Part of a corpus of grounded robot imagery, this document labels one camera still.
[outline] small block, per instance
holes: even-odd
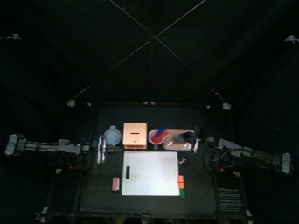
[[[112,178],[112,191],[119,191],[119,178]]]

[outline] orange object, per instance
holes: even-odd
[[[179,188],[184,189],[184,176],[179,175]]]
[[[116,192],[119,190],[119,178],[112,178],[112,191]]]
[[[142,150],[147,148],[147,123],[126,122],[123,145],[126,149]]]

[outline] green object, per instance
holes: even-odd
[[[184,192],[184,189],[180,190],[180,197],[182,197],[182,199],[186,198],[186,192]]]

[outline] cable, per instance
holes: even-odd
[[[210,161],[211,161],[211,162],[216,162],[216,161],[219,161],[219,160],[227,155],[227,153],[228,153],[230,151],[232,151],[232,150],[227,150],[227,151],[220,155],[219,158],[216,158],[216,159],[210,159]]]

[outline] white object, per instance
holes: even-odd
[[[110,129],[104,133],[107,144],[118,145],[122,139],[122,133],[116,126],[110,126]]]
[[[126,151],[122,195],[179,196],[176,151]]]
[[[231,104],[228,104],[227,102],[224,102],[222,104],[222,107],[223,107],[224,110],[230,110],[231,109]]]

